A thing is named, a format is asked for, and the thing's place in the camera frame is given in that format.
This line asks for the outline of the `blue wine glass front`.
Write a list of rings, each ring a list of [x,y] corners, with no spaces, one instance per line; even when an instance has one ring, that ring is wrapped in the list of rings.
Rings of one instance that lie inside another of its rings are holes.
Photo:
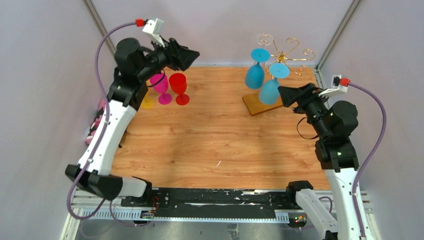
[[[289,76],[290,70],[284,63],[274,63],[268,68],[271,79],[268,80],[259,92],[259,100],[265,105],[273,105],[280,98],[278,79],[284,79]]]

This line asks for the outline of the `blue wine glass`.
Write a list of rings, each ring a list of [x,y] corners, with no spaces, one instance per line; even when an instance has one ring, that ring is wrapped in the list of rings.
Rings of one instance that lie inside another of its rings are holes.
[[[264,48],[255,48],[250,53],[254,64],[248,69],[244,83],[253,90],[260,89],[264,83],[265,72],[261,63],[265,63],[271,57],[270,53]]]
[[[273,105],[280,98],[278,79],[284,79],[289,76],[290,70],[284,63],[274,63],[268,68],[271,79],[268,80],[259,92],[259,100],[265,105]]]

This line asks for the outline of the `red wine glass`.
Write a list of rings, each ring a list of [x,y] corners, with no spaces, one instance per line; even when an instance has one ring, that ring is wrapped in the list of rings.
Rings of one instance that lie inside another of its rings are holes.
[[[184,106],[190,101],[190,97],[185,94],[187,90],[187,78],[183,73],[174,73],[168,79],[172,91],[176,94],[175,102]]]

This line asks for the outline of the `magenta wine glass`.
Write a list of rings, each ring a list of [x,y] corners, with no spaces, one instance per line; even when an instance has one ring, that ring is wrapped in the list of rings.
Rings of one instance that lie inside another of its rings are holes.
[[[154,91],[159,93],[158,102],[161,105],[168,105],[173,97],[167,93],[169,89],[168,77],[165,73],[155,74],[150,78],[150,85]]]

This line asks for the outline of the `yellow wine glass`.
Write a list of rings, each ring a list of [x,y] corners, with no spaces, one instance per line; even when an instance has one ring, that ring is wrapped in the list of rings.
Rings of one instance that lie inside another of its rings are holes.
[[[152,92],[152,88],[149,87],[140,105],[142,109],[151,109],[154,106],[155,100],[151,97]]]

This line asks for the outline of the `clear wine glass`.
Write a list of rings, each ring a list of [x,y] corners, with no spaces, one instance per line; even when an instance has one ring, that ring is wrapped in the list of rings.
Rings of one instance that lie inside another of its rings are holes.
[[[274,38],[270,34],[260,33],[256,36],[256,41],[260,46],[269,46],[274,43]]]

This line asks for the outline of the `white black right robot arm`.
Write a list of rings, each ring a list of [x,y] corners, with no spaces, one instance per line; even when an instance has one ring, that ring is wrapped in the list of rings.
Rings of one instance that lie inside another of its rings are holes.
[[[307,180],[292,181],[287,186],[286,204],[292,209],[303,209],[322,240],[374,240],[363,206],[358,185],[359,162],[349,139],[358,126],[358,111],[348,101],[325,106],[328,98],[348,90],[347,79],[322,90],[313,83],[302,87],[279,86],[282,104],[296,114],[305,114],[317,136],[315,154],[330,183],[336,217],[320,202]]]

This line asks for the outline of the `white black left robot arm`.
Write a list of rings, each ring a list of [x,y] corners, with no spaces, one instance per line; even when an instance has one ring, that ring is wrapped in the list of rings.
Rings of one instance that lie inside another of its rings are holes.
[[[139,177],[111,174],[115,153],[130,121],[139,110],[148,91],[147,81],[169,68],[185,71],[200,52],[180,45],[174,38],[152,49],[135,38],[125,38],[116,47],[114,80],[106,95],[101,123],[77,164],[69,164],[65,175],[78,187],[106,200],[133,197],[140,206],[153,201],[151,182]]]

